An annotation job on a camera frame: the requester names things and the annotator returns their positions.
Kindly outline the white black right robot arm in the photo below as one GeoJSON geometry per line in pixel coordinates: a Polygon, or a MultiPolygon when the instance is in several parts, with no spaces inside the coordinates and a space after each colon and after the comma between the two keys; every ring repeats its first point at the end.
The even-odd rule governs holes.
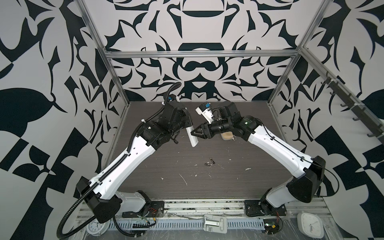
{"type": "Polygon", "coordinates": [[[311,157],[295,149],[273,134],[260,119],[243,117],[235,103],[226,101],[217,108],[203,103],[196,112],[206,119],[206,123],[195,128],[191,133],[193,136],[211,139],[216,134],[231,132],[265,151],[292,175],[285,183],[268,189],[260,200],[245,201],[248,217],[277,215],[289,202],[312,201],[324,179],[326,161],[323,158],[311,157]]]}

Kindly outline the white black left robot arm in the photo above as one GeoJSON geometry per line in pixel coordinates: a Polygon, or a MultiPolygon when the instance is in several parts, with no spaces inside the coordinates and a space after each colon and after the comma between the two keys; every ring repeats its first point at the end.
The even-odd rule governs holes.
{"type": "Polygon", "coordinates": [[[123,193],[119,187],[126,178],[163,144],[175,141],[182,129],[191,131],[193,123],[188,109],[180,102],[169,102],[152,120],[145,120],[134,131],[129,146],[100,174],[89,182],[81,180],[81,193],[90,191],[85,202],[99,223],[108,222],[116,215],[135,213],[146,216],[151,206],[143,191],[123,193]]]}

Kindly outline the white remote control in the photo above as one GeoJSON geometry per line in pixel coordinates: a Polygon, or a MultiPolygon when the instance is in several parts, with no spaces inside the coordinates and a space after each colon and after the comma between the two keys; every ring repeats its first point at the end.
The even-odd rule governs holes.
{"type": "Polygon", "coordinates": [[[193,130],[194,130],[194,127],[193,127],[193,126],[191,126],[191,127],[187,127],[187,128],[186,128],[186,131],[187,131],[187,134],[188,134],[190,143],[191,143],[192,147],[194,148],[194,147],[197,146],[199,140],[198,140],[198,138],[197,138],[196,136],[193,136],[193,135],[192,135],[192,131],[193,131],[193,130]]]}

